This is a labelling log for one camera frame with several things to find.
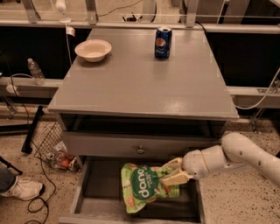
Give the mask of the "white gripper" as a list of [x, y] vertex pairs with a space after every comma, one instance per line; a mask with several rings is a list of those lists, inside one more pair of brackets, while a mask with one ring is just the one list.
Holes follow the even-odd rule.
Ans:
[[201, 150], [193, 150], [184, 155], [176, 157], [164, 164], [166, 169], [173, 169], [171, 174], [164, 176], [160, 182], [165, 186], [175, 186], [187, 183], [190, 179], [200, 180], [208, 176], [209, 171]]

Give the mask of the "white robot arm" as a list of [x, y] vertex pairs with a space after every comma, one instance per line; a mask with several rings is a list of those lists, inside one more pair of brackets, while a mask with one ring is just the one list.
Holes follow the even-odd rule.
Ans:
[[233, 172], [246, 165], [280, 186], [280, 159], [236, 132], [225, 135], [220, 145], [193, 150], [183, 157], [174, 158], [164, 165], [173, 171], [160, 182], [165, 186], [182, 185], [189, 179], [200, 180], [214, 172]]

